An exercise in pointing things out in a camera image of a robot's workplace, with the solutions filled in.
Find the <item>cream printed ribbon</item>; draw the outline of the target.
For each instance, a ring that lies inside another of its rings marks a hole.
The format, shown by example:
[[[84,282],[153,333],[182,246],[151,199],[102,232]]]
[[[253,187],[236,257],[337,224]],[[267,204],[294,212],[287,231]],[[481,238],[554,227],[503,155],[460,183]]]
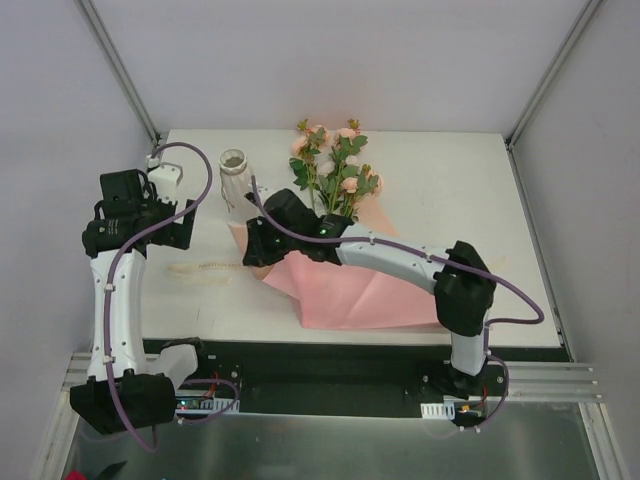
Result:
[[[228,261],[181,262],[165,267],[169,278],[190,286],[229,286],[239,272],[245,271],[240,263]]]

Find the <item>pink wrapping paper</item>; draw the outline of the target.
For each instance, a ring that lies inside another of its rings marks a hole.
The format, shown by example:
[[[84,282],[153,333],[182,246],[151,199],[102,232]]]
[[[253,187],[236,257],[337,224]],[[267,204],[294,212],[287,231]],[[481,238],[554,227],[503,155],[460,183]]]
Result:
[[[254,267],[252,273],[291,298],[307,329],[439,326],[432,295],[370,269],[314,262],[294,251],[272,266]]]

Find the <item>peach wrapping paper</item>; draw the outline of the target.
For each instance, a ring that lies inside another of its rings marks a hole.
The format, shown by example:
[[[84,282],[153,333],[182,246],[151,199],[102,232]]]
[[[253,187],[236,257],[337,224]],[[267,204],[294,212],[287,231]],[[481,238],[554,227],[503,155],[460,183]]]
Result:
[[[243,259],[244,254],[246,252],[246,247],[248,245],[247,227],[239,223],[231,222],[228,224],[228,228],[230,230],[231,235],[233,236],[233,239],[239,251],[240,259]],[[264,280],[265,277],[271,272],[272,269],[273,269],[272,266],[247,267],[247,270],[250,271],[251,274],[259,281]]]

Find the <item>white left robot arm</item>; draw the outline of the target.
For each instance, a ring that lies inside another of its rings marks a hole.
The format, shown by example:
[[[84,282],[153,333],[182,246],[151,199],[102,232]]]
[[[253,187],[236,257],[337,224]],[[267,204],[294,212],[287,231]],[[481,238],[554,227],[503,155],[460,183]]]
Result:
[[[194,338],[170,342],[148,360],[142,339],[141,292],[147,247],[186,250],[194,213],[173,221],[181,167],[161,164],[145,173],[100,177],[102,198],[82,234],[95,288],[95,331],[87,381],[70,393],[72,409],[102,435],[171,421],[176,392],[204,387],[210,363]]]

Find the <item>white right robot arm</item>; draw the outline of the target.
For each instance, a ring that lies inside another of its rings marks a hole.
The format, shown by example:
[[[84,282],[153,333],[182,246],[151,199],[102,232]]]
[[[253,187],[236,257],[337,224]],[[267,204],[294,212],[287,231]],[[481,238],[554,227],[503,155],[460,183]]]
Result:
[[[318,216],[289,189],[267,200],[257,191],[244,197],[260,211],[246,223],[244,265],[270,266],[298,251],[315,262],[363,267],[422,289],[434,296],[437,320],[451,335],[448,365],[429,377],[434,389],[459,399],[481,394],[487,363],[483,333],[496,283],[472,245],[458,241],[430,253],[348,217]]]

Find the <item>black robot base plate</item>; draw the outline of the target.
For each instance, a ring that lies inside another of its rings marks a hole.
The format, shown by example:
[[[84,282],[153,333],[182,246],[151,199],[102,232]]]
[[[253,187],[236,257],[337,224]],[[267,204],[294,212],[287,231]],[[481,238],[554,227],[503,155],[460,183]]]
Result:
[[[217,399],[235,413],[416,418],[420,407],[460,394],[474,404],[505,393],[503,367],[457,374],[442,346],[207,341],[188,337],[198,378],[222,380]]]

